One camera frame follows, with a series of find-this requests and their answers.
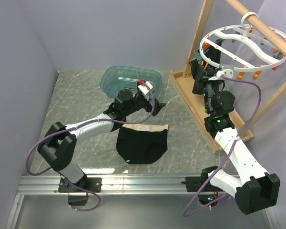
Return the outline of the black underwear beige waistband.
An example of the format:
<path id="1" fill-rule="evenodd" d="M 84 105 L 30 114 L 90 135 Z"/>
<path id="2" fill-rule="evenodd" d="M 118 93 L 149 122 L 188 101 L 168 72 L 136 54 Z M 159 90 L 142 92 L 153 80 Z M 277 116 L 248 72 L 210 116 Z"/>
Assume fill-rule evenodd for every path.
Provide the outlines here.
<path id="1" fill-rule="evenodd" d="M 168 149 L 169 125 L 123 125 L 116 141 L 117 153 L 128 164 L 152 164 Z"/>

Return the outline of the white round clip hanger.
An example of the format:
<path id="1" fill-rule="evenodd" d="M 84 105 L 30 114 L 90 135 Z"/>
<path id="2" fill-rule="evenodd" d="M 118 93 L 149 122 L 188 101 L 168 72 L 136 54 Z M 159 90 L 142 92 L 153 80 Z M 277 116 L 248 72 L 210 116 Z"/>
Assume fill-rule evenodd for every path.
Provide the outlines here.
<path id="1" fill-rule="evenodd" d="M 219 68 L 219 63 L 213 62 L 212 60 L 208 59 L 205 54 L 203 54 L 203 51 L 206 50 L 206 48 L 213 46 L 221 53 L 229 56 L 234 61 L 243 65 L 243 67 L 234 67 L 234 71 L 236 72 L 264 71 L 267 69 L 274 69 L 284 63 L 286 61 L 286 56 L 280 50 L 278 50 L 273 43 L 268 41 L 266 38 L 252 34 L 252 29 L 254 28 L 253 25 L 244 24 L 244 21 L 246 21 L 248 17 L 256 15 L 257 14 L 254 12 L 248 12 L 241 18 L 241 23 L 239 25 L 224 26 L 211 31 L 204 36 L 199 44 L 202 59 L 205 62 L 208 62 L 209 65 Z M 254 66 L 236 54 L 233 54 L 232 52 L 223 48 L 221 43 L 226 40 L 241 42 L 243 45 L 248 47 L 261 61 L 265 62 L 266 65 Z"/>

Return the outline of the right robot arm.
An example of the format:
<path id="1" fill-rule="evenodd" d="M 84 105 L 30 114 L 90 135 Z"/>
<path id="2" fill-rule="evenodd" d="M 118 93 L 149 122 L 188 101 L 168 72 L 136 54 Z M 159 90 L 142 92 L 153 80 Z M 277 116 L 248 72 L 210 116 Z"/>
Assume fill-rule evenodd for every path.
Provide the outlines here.
<path id="1" fill-rule="evenodd" d="M 193 92 L 204 96 L 205 111 L 209 115 L 204 119 L 205 128 L 226 152 L 225 160 L 232 162 L 239 177 L 227 174 L 222 166 L 203 169 L 197 194 L 203 189 L 221 189 L 235 198 L 246 215 L 276 205 L 280 179 L 258 163 L 241 139 L 243 130 L 238 131 L 231 121 L 229 114 L 234 110 L 235 96 L 224 90 L 225 73 L 202 66 L 198 70 Z"/>

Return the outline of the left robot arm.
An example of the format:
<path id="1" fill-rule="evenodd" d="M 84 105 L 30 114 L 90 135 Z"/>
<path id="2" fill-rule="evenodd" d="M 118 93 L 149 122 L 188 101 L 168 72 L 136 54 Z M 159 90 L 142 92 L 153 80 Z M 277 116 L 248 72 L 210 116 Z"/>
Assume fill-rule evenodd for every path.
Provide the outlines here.
<path id="1" fill-rule="evenodd" d="M 51 169 L 69 180 L 70 187 L 74 191 L 81 192 L 88 189 L 88 178 L 73 161 L 74 151 L 88 139 L 121 128 L 127 116 L 141 109 L 155 116 L 165 105 L 157 99 L 145 98 L 142 91 L 133 94 L 130 90 L 123 89 L 119 91 L 108 109 L 95 118 L 72 125 L 54 123 L 45 135 L 46 140 L 39 144 L 37 151 Z"/>

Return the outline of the orange hanger clip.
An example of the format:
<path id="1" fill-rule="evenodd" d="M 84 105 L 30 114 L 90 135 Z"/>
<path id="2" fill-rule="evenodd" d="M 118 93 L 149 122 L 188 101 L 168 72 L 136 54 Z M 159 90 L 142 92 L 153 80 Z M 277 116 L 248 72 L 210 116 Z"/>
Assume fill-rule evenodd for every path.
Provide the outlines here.
<path id="1" fill-rule="evenodd" d="M 245 75 L 245 72 L 240 72 L 239 75 L 238 75 L 238 77 L 237 77 L 237 79 L 238 79 L 238 80 L 242 80 L 243 77 L 244 77 L 244 75 Z"/>
<path id="2" fill-rule="evenodd" d="M 202 62 L 201 62 L 201 66 L 202 66 L 202 68 L 203 68 L 204 70 L 206 70 L 207 67 L 208 67 L 208 62 L 202 61 Z"/>
<path id="3" fill-rule="evenodd" d="M 255 72 L 255 74 L 253 75 L 252 79 L 253 79 L 253 80 L 258 79 L 258 78 L 259 78 L 259 76 L 261 75 L 261 73 L 262 73 L 262 70 L 260 70 L 260 71 L 256 71 L 256 72 Z"/>

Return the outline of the teal hanger clip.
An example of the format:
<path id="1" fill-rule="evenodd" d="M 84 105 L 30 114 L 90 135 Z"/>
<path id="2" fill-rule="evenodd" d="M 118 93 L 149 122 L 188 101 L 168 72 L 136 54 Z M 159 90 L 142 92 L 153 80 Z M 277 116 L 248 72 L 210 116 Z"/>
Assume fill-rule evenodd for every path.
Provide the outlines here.
<path id="1" fill-rule="evenodd" d="M 202 57 L 200 55 L 200 50 L 195 51 L 195 56 L 196 56 L 197 63 L 201 64 L 203 60 L 202 60 Z"/>

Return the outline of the black hanging underwear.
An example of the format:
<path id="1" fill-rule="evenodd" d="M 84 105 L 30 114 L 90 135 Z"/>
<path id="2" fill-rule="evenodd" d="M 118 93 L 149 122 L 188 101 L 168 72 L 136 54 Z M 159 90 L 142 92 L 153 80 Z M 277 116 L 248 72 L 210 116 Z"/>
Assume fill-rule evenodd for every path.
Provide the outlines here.
<path id="1" fill-rule="evenodd" d="M 212 60 L 215 63 L 220 63 L 221 59 L 221 52 L 213 46 L 209 46 L 206 50 L 203 51 L 205 56 Z M 203 59 L 200 54 L 200 50 L 195 51 L 195 59 L 190 61 L 191 64 L 191 72 L 192 77 L 194 79 L 193 85 L 193 94 L 202 95 L 203 94 L 203 85 L 202 85 L 202 78 L 205 72 L 209 72 L 211 74 L 215 73 L 216 68 L 213 66 L 208 66 L 207 62 L 203 63 Z"/>

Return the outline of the teal transparent plastic bin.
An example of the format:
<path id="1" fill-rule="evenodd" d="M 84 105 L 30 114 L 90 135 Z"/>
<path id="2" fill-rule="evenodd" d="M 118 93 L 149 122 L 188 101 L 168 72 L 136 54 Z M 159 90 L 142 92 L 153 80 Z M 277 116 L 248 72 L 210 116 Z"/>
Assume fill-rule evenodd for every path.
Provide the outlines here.
<path id="1" fill-rule="evenodd" d="M 154 70 L 126 66 L 112 66 L 108 68 L 101 78 L 100 89 L 112 99 L 123 89 L 128 89 L 135 94 L 137 83 L 141 79 L 149 81 L 155 87 L 154 97 L 160 94 L 162 87 L 162 76 L 160 73 Z"/>

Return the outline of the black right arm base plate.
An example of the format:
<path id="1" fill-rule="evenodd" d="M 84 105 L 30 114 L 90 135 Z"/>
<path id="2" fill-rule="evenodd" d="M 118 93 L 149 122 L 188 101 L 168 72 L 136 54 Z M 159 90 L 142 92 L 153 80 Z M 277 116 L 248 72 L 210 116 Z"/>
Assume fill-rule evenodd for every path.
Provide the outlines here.
<path id="1" fill-rule="evenodd" d="M 203 183 L 202 178 L 196 176 L 185 177 L 185 180 L 181 181 L 181 184 L 186 187 L 186 192 L 197 192 Z"/>

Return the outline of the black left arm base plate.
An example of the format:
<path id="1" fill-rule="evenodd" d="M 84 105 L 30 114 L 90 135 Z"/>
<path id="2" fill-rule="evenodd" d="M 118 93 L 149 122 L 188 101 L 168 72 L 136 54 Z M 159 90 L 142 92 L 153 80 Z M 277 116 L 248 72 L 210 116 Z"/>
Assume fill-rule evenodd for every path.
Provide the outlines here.
<path id="1" fill-rule="evenodd" d="M 100 177 L 82 178 L 80 181 L 78 181 L 74 185 L 82 189 L 85 189 L 85 190 L 99 193 L 101 191 L 102 179 Z M 73 192 L 81 192 L 81 190 L 70 185 L 66 178 L 61 178 L 59 187 L 58 187 L 58 192 L 59 193 L 73 193 Z"/>

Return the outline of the aluminium mounting rail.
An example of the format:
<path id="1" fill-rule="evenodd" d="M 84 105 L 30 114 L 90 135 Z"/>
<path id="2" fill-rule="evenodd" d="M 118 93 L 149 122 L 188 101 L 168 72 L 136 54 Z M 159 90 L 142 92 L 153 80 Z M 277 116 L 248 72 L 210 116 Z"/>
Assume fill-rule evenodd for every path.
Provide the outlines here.
<path id="1" fill-rule="evenodd" d="M 193 196 L 184 174 L 101 175 L 101 205 L 89 212 L 67 206 L 59 176 L 23 176 L 6 227 L 9 229 L 275 229 L 271 208 L 243 214 L 233 199 L 185 218 Z"/>

